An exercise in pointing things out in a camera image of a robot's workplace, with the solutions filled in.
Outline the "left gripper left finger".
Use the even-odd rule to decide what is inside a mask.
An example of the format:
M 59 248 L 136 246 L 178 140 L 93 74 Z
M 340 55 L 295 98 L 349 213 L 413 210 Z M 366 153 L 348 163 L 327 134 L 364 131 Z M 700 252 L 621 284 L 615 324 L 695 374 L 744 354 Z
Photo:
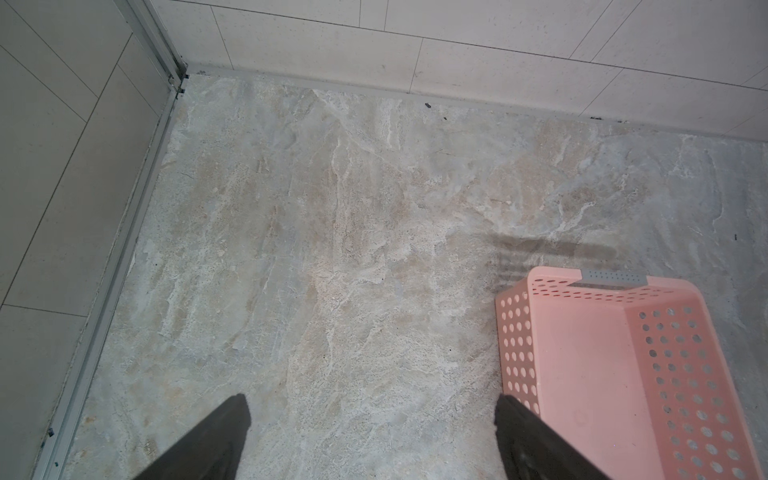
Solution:
M 135 479 L 235 479 L 250 426 L 246 396 L 233 395 Z

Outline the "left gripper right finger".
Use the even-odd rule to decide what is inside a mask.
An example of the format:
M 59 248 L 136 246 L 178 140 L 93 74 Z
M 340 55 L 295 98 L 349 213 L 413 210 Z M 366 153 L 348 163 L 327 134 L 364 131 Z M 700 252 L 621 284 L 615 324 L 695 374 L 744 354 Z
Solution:
M 511 395 L 499 395 L 494 424 L 508 479 L 608 479 Z

